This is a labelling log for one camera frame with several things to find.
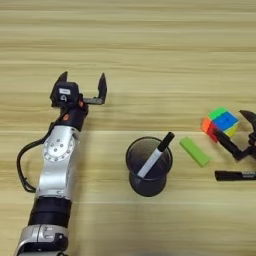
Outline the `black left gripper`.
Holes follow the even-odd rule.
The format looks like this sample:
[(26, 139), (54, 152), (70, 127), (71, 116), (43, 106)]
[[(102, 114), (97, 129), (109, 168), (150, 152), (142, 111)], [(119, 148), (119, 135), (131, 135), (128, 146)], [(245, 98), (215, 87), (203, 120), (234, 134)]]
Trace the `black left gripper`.
[[(68, 72), (63, 72), (57, 79), (58, 82), (67, 82)], [(84, 98), (83, 104), (79, 102), (73, 106), (62, 106), (60, 116), (52, 123), (53, 126), (70, 126), (78, 131), (83, 128), (84, 120), (88, 114), (88, 105), (103, 105), (107, 95), (107, 82), (105, 74), (102, 74), (98, 83), (98, 96), (93, 98)]]

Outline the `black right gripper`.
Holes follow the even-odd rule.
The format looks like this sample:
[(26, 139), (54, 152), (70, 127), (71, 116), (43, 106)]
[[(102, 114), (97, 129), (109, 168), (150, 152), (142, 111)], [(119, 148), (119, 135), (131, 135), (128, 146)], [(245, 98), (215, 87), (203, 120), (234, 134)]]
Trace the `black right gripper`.
[(248, 110), (240, 110), (244, 118), (252, 125), (253, 133), (249, 134), (249, 146), (240, 150), (231, 139), (221, 130), (215, 129), (214, 135), (217, 137), (218, 142), (233, 156), (237, 161), (244, 159), (247, 156), (253, 157), (256, 155), (256, 114)]

